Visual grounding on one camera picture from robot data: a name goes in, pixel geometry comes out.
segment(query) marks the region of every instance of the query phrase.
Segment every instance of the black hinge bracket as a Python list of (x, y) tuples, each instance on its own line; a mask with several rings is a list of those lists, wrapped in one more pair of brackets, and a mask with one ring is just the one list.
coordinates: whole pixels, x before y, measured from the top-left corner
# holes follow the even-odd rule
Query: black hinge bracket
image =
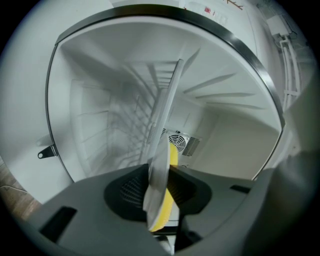
[(55, 145), (48, 146), (44, 150), (42, 150), (38, 153), (39, 159), (51, 158), (51, 157), (56, 157), (56, 156), (58, 156), (58, 151), (57, 151)]

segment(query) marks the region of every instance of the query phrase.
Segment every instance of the wooden floor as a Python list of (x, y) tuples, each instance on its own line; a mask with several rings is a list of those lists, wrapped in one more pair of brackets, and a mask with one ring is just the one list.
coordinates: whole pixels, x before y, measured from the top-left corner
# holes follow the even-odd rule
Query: wooden floor
[(8, 210), (17, 218), (26, 220), (30, 214), (41, 206), (29, 193), (16, 181), (2, 158), (0, 157), (0, 195)]

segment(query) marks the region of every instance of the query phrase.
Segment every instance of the yellow sponge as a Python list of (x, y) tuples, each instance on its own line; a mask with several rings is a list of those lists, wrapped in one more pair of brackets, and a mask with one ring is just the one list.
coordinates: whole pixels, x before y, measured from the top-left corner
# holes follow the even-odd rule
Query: yellow sponge
[[(176, 146), (172, 143), (170, 143), (170, 165), (178, 165), (178, 150)], [(160, 230), (167, 224), (171, 214), (173, 203), (174, 199), (172, 198), (172, 195), (170, 194), (169, 190), (166, 189), (159, 218), (156, 224), (154, 225), (153, 229), (151, 229), (151, 232)]]

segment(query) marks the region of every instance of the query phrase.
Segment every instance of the ventilation fan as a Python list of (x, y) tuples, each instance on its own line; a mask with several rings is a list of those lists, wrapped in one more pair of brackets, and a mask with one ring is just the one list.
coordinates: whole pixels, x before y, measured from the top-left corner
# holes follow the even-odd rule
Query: ventilation fan
[(174, 131), (168, 131), (167, 135), (169, 137), (169, 141), (176, 146), (179, 155), (185, 150), (189, 138), (185, 134), (177, 133)]

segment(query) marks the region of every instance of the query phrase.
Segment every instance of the fan grille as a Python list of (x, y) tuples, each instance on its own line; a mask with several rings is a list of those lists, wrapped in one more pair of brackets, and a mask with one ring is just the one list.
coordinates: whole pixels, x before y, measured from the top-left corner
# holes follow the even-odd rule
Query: fan grille
[(183, 151), (186, 147), (185, 138), (180, 135), (174, 134), (169, 136), (169, 141), (176, 146), (178, 152)]
[(200, 143), (200, 140), (194, 137), (191, 137), (190, 140), (188, 141), (188, 144), (186, 145), (182, 155), (191, 157), (194, 152), (196, 151), (198, 145)]

